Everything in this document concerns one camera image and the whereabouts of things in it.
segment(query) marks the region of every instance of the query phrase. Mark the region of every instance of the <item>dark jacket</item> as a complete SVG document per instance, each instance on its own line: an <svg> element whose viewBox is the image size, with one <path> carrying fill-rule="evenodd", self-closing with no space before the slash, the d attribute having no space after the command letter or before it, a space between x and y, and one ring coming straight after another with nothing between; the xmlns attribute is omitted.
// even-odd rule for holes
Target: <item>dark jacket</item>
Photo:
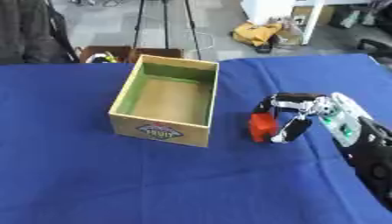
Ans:
<svg viewBox="0 0 392 224"><path fill-rule="evenodd" d="M58 51L45 0L0 0L0 64L50 63Z"/></svg>

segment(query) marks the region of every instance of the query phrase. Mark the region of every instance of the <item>brown wooden box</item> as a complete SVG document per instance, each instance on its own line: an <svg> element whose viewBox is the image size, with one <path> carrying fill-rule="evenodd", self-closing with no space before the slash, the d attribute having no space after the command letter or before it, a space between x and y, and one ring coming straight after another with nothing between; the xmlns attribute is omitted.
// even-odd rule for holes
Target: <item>brown wooden box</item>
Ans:
<svg viewBox="0 0 392 224"><path fill-rule="evenodd" d="M109 111L115 132L208 146L219 64L142 55Z"/></svg>

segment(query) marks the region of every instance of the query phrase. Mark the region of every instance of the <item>floor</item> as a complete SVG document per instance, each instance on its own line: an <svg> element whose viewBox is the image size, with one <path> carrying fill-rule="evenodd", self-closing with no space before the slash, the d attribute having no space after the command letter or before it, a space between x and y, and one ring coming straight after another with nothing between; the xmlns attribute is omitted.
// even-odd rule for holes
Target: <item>floor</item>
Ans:
<svg viewBox="0 0 392 224"><path fill-rule="evenodd" d="M56 9L66 16L72 44L81 47L131 45L140 0L122 0L114 7L103 7L103 0L96 1L96 6L76 6L67 0L53 0ZM325 25L316 29L309 45L258 54L251 47L237 43L228 36L228 32L247 19L239 0L190 0L190 3L203 60L357 53L355 46L362 38L377 39L392 45L392 37L376 28L357 24L349 30L341 30ZM184 49L186 58L196 59L184 1L170 0L169 5L171 47ZM146 0L142 27L140 46L165 45L160 0Z"/></svg>

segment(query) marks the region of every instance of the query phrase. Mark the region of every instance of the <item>table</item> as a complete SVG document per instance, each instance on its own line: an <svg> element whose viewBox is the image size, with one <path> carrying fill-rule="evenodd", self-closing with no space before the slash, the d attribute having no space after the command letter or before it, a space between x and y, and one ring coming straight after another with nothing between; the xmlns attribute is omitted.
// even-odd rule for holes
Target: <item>table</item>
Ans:
<svg viewBox="0 0 392 224"><path fill-rule="evenodd" d="M277 91L339 91L392 127L390 72L366 55L220 65L208 149L113 133L128 65L0 66L0 223L391 223L318 122L290 144L246 131Z"/></svg>
<svg viewBox="0 0 392 224"><path fill-rule="evenodd" d="M371 0L243 0L242 8L249 17L249 21L264 25L271 17L287 17L291 15L295 6L314 6L304 29L302 45L309 44L317 21L324 5L331 4L369 4Z"/></svg>

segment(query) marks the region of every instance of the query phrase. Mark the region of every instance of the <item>tripod leg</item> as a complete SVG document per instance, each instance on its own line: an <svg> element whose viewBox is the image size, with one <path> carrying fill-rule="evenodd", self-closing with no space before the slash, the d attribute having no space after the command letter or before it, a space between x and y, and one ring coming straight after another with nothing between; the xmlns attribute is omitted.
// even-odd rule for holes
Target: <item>tripod leg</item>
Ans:
<svg viewBox="0 0 392 224"><path fill-rule="evenodd" d="M167 16L167 0L162 0L164 3L164 46L166 49L169 49L169 25L168 25L168 16Z"/></svg>
<svg viewBox="0 0 392 224"><path fill-rule="evenodd" d="M139 14L137 16L137 22L136 22L136 26L135 26L135 39L133 42L133 49L137 48L137 41L139 40L139 34L140 34L140 24L142 23L142 15L144 12L144 3L145 0L141 0L140 2L140 6L139 6Z"/></svg>
<svg viewBox="0 0 392 224"><path fill-rule="evenodd" d="M189 0L185 0L185 7L186 7L186 12L187 12L188 18L189 18L189 25L191 26L191 29L192 29L194 44L196 45L196 51L198 53L198 59L201 60L199 41L198 41L198 37L196 35L196 25L195 25L195 23L193 21L193 15L192 15L191 6L189 4Z"/></svg>

